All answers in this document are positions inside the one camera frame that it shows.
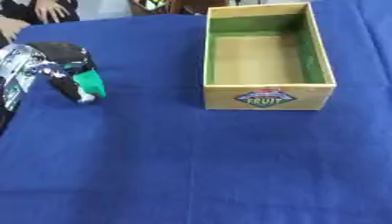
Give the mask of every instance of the finger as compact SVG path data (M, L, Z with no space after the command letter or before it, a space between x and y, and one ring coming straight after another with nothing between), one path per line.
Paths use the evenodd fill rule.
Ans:
M57 14L61 17L64 18L66 14L64 14L64 11L61 10L61 8L54 8L57 12Z
M41 21L44 22L44 24L46 25L49 24L49 21L47 19L47 11L41 10L40 12L41 12L41 17L40 17Z
M37 15L38 18L42 17L41 10L39 8L35 9L35 14Z
M59 22L60 22L59 17L57 16L56 10L55 10L55 9L50 9L50 10L49 10L49 14L51 14L52 19L53 19L53 21L54 21L55 23L59 23Z
M5 37L5 39L7 39L7 42L8 42L9 44L12 43L11 36L9 36L9 35L4 35L4 37Z
M68 14L68 16L71 16L71 13L69 13L69 11L68 11L66 8L64 8L64 6L59 5L59 9L61 9L62 11L64 11L66 14Z

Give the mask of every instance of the hand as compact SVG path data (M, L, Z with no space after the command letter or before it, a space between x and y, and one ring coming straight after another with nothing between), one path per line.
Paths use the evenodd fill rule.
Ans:
M35 13L38 18L44 22L44 24L49 23L48 14L52 17L54 22L59 23L59 16L64 18L67 15L70 15L69 11L57 3L56 0L37 0L37 4L35 5Z
M4 37L9 43L11 43L14 39L17 38L18 33L22 29L29 25L30 24L26 23L23 20L0 17L0 31L3 33Z

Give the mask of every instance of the blue fabric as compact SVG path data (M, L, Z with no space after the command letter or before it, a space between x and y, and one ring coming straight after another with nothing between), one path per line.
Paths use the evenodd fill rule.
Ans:
M320 112L204 110L204 17L28 28L90 50L108 98L38 81L0 141L0 223L391 223L391 4L313 4L339 84Z

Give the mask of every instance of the box wall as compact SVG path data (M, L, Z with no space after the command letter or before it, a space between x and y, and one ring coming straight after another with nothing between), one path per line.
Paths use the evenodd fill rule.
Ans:
M236 100L239 95L265 90L278 89L289 96L294 97L292 101L281 104L257 107L244 101ZM207 109L258 109L258 110L318 110L321 109L328 96L333 91L334 86L325 87L243 87L243 88L217 88L210 87L205 89L204 98Z

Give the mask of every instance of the table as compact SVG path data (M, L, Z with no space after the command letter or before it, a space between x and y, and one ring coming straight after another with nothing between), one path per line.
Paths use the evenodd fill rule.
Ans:
M28 28L91 51L108 98L39 80L0 141L0 223L390 223L391 4L314 4L339 85L320 112L204 110L204 17Z

